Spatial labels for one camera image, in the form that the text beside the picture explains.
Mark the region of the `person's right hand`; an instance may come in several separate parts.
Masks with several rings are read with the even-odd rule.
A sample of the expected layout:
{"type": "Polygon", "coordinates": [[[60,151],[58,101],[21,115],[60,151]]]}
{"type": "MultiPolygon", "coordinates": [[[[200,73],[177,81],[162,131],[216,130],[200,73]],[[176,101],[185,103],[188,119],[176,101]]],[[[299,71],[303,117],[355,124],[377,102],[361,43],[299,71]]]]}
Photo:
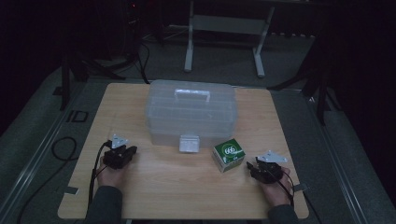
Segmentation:
{"type": "Polygon", "coordinates": [[[261,184],[265,200],[271,207],[281,204],[290,204],[291,183],[288,180],[290,170],[282,167],[284,172],[278,183],[261,184]]]}

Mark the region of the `person's left hand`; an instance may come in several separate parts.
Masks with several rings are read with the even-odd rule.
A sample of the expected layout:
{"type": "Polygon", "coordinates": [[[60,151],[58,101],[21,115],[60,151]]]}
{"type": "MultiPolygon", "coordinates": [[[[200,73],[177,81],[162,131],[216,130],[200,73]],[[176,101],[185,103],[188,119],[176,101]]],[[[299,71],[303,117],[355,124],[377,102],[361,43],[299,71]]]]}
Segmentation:
{"type": "Polygon", "coordinates": [[[110,186],[120,189],[124,184],[124,178],[128,171],[128,167],[125,166],[122,169],[112,169],[105,165],[101,165],[96,171],[96,179],[98,185],[110,186]]]}

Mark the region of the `white metal stand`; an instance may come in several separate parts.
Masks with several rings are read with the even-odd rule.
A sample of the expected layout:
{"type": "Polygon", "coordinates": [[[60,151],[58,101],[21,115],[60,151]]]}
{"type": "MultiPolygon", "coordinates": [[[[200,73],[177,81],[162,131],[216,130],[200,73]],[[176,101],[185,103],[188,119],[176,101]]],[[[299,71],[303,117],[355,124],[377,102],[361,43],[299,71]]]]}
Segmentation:
{"type": "Polygon", "coordinates": [[[193,62],[193,32],[210,31],[244,35],[258,35],[260,37],[258,45],[252,49],[253,59],[256,66],[257,76],[264,77],[265,72],[262,64],[262,47],[267,37],[269,27],[275,12],[275,7],[269,7],[265,20],[232,18],[196,14],[194,12],[194,0],[190,0],[189,25],[188,25],[188,45],[185,56],[184,71],[192,70],[193,62]]]}

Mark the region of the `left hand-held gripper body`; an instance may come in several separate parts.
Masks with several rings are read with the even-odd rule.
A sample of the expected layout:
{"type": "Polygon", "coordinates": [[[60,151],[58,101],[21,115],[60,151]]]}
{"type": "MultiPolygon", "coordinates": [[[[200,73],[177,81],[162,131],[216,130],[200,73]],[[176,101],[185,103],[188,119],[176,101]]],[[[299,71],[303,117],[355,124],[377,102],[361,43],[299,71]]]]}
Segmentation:
{"type": "Polygon", "coordinates": [[[109,150],[105,152],[103,163],[112,169],[122,169],[131,160],[131,150],[126,147],[128,139],[113,134],[109,150]]]}

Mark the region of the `clear plastic storage box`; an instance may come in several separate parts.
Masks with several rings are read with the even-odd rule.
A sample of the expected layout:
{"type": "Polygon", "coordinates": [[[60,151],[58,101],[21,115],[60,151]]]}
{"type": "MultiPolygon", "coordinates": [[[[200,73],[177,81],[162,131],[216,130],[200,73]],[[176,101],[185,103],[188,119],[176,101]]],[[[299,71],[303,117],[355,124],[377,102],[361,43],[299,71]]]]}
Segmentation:
{"type": "Polygon", "coordinates": [[[228,84],[154,80],[149,86],[146,123],[154,145],[212,148],[233,136],[236,121],[235,90],[228,84]]]}

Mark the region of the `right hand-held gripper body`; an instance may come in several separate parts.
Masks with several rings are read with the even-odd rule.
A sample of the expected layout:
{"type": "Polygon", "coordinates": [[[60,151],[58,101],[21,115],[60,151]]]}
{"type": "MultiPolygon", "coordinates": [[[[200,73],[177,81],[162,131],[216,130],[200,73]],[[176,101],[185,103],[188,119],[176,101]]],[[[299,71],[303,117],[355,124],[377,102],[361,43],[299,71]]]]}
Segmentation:
{"type": "Polygon", "coordinates": [[[251,176],[262,182],[263,184],[273,184],[280,180],[283,176],[283,171],[280,163],[287,162],[288,159],[272,150],[257,156],[261,161],[260,165],[254,166],[255,171],[251,172],[251,176]]]}

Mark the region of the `green cardboard box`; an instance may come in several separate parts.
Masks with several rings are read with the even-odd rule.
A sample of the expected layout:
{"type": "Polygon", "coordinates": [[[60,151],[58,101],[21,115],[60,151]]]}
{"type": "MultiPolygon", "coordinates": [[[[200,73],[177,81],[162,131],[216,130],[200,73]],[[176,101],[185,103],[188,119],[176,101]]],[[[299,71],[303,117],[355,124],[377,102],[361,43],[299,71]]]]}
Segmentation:
{"type": "Polygon", "coordinates": [[[219,170],[224,173],[240,165],[246,153],[233,138],[213,147],[212,157],[219,170]]]}

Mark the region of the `black stand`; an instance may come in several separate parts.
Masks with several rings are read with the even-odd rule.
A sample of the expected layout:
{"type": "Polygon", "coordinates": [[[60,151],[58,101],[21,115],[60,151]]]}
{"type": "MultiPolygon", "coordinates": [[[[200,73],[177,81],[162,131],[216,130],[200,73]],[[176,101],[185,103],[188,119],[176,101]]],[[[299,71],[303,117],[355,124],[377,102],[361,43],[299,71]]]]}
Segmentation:
{"type": "Polygon", "coordinates": [[[321,125],[325,125],[324,111],[327,86],[335,63],[332,44],[331,38],[324,31],[321,31],[315,37],[297,74],[280,84],[268,87],[268,90],[280,91],[291,84],[305,79],[306,82],[302,88],[302,94],[304,97],[312,97],[316,92],[318,93],[316,116],[321,125]]]}
{"type": "Polygon", "coordinates": [[[90,72],[122,80],[116,74],[140,60],[147,0],[84,0],[81,18],[68,32],[62,57],[61,109],[70,101],[70,79],[85,82],[90,72]]]}

